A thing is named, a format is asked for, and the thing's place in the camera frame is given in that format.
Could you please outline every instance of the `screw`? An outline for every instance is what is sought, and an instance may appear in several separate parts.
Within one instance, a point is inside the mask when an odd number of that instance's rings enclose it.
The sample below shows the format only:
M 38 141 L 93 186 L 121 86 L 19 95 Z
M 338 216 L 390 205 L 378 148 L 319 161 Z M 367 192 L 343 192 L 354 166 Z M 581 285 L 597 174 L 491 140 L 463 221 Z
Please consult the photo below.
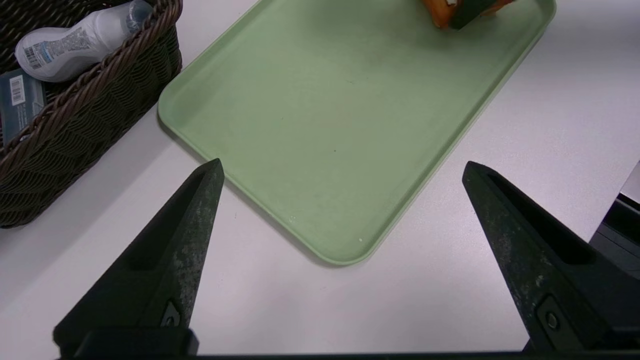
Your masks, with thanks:
M 551 311 L 547 313 L 547 325 L 552 330 L 558 330 L 558 328 L 560 328 L 560 321 L 558 321 L 556 314 Z

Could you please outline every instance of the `basket rim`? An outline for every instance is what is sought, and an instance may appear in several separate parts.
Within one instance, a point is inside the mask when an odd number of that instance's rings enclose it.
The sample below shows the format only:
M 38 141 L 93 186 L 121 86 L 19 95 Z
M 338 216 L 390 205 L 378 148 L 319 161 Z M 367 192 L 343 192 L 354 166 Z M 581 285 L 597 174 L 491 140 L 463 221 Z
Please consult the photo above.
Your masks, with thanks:
M 182 0 L 158 0 L 143 27 L 100 63 L 80 75 L 25 127 L 0 147 L 0 181 L 17 171 L 21 160 L 36 152 L 107 84 L 129 68 L 135 58 L 175 25 Z

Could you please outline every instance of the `bottle label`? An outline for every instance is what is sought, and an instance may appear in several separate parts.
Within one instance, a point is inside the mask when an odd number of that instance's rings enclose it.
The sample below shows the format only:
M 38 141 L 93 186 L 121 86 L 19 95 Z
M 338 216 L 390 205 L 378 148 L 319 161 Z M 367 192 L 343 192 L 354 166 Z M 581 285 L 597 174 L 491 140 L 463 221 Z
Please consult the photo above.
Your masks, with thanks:
M 87 49 L 91 49 L 89 36 L 80 27 L 59 40 L 43 41 L 34 46 L 25 47 L 24 56 L 27 58 L 29 66 L 36 70 L 64 53 Z

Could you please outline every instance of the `orange object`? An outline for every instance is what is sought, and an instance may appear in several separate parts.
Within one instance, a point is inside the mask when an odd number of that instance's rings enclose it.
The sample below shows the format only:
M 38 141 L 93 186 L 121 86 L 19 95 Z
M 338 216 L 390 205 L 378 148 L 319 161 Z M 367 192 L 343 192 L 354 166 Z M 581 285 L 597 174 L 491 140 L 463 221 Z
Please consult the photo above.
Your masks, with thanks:
M 433 24 L 440 29 L 449 27 L 449 21 L 463 1 L 464 0 L 458 0 L 456 4 L 450 5 L 447 0 L 422 0 L 431 13 Z M 496 0 L 491 8 L 482 13 L 482 16 L 494 15 L 498 10 L 512 2 L 513 0 Z

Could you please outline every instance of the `blue box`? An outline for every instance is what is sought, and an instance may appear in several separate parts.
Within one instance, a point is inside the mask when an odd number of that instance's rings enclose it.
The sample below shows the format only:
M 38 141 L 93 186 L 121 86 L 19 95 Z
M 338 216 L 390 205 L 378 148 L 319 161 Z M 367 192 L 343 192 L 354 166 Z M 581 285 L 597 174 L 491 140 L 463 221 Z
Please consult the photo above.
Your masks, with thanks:
M 22 69 L 0 75 L 0 117 L 2 139 L 7 144 L 46 105 L 47 96 L 43 84 Z

